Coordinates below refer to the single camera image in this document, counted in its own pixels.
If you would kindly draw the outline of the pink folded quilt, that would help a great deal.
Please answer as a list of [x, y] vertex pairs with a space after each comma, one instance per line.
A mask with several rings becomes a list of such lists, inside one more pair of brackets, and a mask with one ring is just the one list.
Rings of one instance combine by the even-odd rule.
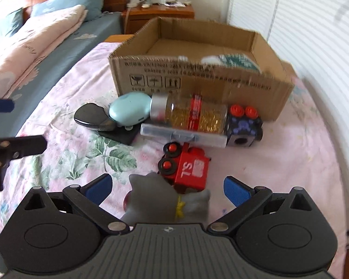
[[0, 99], [30, 83], [37, 65], [84, 22], [88, 10], [71, 8], [31, 17], [20, 30], [0, 45]]

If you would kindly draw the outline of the black cube toy red knobs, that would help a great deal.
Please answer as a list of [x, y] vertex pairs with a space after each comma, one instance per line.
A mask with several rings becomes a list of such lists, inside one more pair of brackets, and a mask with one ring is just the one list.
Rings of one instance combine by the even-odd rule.
[[250, 147], [263, 138], [263, 121], [252, 106], [231, 105], [228, 109], [225, 134], [226, 146]]

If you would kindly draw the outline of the brown cardboard box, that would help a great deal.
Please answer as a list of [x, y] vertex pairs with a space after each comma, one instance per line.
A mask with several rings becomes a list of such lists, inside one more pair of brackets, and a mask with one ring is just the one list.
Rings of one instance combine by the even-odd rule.
[[[261, 73], [202, 64], [206, 56], [243, 53]], [[258, 32], [211, 21], [154, 18], [109, 56], [117, 93], [199, 94], [228, 105], [255, 107], [278, 119], [294, 83]]]

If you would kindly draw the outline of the black glossy computer mouse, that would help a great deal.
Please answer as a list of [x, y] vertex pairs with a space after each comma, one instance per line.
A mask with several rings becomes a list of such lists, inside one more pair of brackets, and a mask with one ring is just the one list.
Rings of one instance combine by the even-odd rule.
[[95, 131], [113, 131], [117, 126], [103, 107], [95, 103], [82, 105], [74, 114], [74, 120], [78, 125]]

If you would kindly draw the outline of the black digital timer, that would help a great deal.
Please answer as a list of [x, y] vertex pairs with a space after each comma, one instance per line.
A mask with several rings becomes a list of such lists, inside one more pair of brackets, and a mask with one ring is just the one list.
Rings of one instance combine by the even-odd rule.
[[140, 132], [141, 125], [134, 125], [131, 130], [125, 127], [116, 127], [113, 131], [98, 131], [97, 133], [106, 139], [114, 140], [115, 142], [130, 146], [136, 135]]

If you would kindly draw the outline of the red toy block car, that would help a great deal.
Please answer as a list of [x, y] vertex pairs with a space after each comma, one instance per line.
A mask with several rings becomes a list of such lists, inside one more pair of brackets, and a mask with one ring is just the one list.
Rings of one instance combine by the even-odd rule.
[[211, 158], [199, 147], [170, 142], [163, 147], [158, 173], [178, 192], [201, 192], [207, 183]]

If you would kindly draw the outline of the blue bed sheet mattress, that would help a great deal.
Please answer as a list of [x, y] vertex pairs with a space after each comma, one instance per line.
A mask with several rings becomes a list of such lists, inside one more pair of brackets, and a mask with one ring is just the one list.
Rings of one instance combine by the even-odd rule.
[[10, 98], [14, 110], [0, 113], [0, 138], [14, 137], [53, 86], [90, 50], [110, 35], [122, 34], [121, 13], [103, 13], [84, 22], [34, 69], [35, 77]]

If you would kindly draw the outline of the white power strip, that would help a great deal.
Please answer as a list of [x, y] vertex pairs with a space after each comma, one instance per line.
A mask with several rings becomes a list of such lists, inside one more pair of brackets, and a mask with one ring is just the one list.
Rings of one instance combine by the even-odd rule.
[[127, 8], [135, 8], [139, 5], [141, 0], [129, 0], [127, 3]]

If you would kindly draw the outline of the grey cat figurine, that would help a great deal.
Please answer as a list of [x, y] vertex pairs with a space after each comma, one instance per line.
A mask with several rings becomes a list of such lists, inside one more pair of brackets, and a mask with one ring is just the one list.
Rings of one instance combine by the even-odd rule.
[[208, 220], [211, 192], [178, 193], [162, 176], [131, 174], [132, 189], [125, 197], [121, 220], [130, 226], [145, 224], [203, 224]]

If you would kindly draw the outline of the green white packet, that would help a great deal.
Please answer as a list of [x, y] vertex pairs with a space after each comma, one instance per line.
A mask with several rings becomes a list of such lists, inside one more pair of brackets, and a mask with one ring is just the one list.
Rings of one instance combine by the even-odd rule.
[[206, 56], [200, 61], [202, 64], [218, 65], [224, 67], [237, 67], [243, 70], [261, 73], [260, 67], [243, 53], [222, 54]]

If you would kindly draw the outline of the light blue oval case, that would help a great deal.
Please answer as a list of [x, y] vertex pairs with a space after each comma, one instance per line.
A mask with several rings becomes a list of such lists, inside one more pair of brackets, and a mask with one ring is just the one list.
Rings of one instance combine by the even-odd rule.
[[143, 92], [119, 96], [110, 104], [108, 115], [119, 127], [133, 127], [149, 118], [151, 97]]

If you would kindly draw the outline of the clear bottle of yellow capsules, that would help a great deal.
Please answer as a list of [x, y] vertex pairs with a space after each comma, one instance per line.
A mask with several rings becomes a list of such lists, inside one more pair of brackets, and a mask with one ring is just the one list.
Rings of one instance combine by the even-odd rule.
[[151, 96], [151, 120], [176, 129], [222, 134], [227, 114], [225, 104], [205, 100], [199, 94], [154, 93]]

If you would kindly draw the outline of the clear plastic card case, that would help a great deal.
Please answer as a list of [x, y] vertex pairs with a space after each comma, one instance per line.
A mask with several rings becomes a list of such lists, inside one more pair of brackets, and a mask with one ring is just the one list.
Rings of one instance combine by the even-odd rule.
[[149, 123], [141, 125], [141, 135], [165, 139], [169, 142], [187, 142], [199, 146], [219, 148], [225, 148], [228, 141], [228, 138], [221, 134], [175, 129]]

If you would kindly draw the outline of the pink floral table cloth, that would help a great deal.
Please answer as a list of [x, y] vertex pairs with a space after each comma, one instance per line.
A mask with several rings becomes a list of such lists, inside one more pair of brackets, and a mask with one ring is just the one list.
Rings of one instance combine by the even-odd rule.
[[[25, 116], [18, 134], [43, 135], [48, 146], [40, 155], [10, 164], [4, 190], [0, 192], [0, 230], [32, 186], [58, 192], [71, 184], [88, 183], [103, 173], [111, 175], [113, 191], [102, 207], [121, 217], [123, 199], [131, 189], [128, 177], [157, 170], [164, 145], [173, 140], [171, 135], [153, 128], [149, 135], [137, 135], [126, 146], [74, 121], [74, 114], [82, 105], [95, 103], [108, 108], [117, 98], [108, 63], [114, 48], [112, 43], [93, 48]], [[302, 82], [295, 80], [294, 90], [278, 119], [264, 122], [262, 129], [262, 139], [249, 147], [204, 148], [211, 158], [207, 177], [211, 192], [209, 220], [218, 219], [233, 208], [223, 192], [226, 176], [278, 193], [302, 186], [336, 233], [338, 250], [329, 271], [342, 278], [346, 213], [339, 164], [323, 118]]]

